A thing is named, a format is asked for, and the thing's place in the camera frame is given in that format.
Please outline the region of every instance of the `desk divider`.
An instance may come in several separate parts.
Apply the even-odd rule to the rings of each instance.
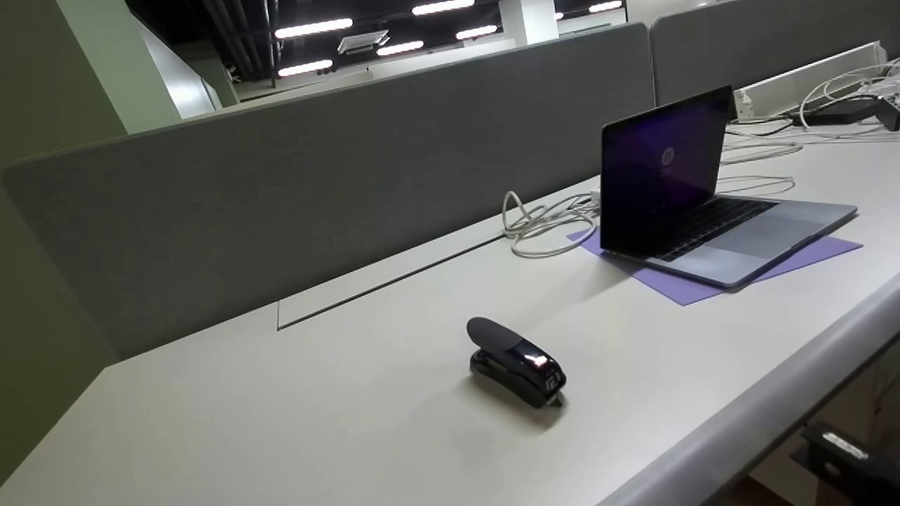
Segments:
[[[735,0],[651,29],[658,102],[752,85],[880,38],[900,54],[897,0]]]
[[[7,189],[118,357],[599,169],[651,110],[645,26],[31,159]]]

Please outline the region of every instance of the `stapler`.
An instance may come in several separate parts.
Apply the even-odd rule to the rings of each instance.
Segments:
[[[533,407],[546,407],[561,400],[565,373],[550,350],[488,317],[472,317],[468,332],[479,345],[471,359],[475,373],[501,381]]]

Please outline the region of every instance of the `white desk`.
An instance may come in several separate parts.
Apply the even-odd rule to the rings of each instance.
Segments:
[[[856,141],[728,169],[861,206],[835,235],[863,249],[686,310],[589,252],[495,241],[285,332],[273,307],[229,319],[108,367],[0,506],[706,498],[900,328],[897,159]],[[472,315],[546,345],[569,405],[475,381]]]

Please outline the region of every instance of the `mouse pad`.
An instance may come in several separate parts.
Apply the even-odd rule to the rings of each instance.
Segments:
[[[599,232],[585,238],[582,246],[591,249],[595,255],[603,255]],[[755,283],[803,269],[803,267],[811,267],[811,265],[820,265],[820,262],[827,262],[827,258],[835,258],[835,255],[845,255],[858,246],[863,246],[863,245],[825,235],[825,238],[803,246],[799,252],[787,255],[783,265],[772,267],[769,272],[763,272]],[[681,307],[690,307],[690,304],[697,304],[697,301],[706,301],[706,297],[714,297],[723,291],[718,286],[678,277],[678,274],[651,269],[651,267],[637,269],[633,277],[638,277],[645,286],[655,289],[658,294],[665,294]]]

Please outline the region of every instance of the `open laptop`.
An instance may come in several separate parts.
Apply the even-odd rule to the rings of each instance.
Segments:
[[[856,206],[714,196],[731,89],[603,128],[603,246],[740,289],[856,215]]]

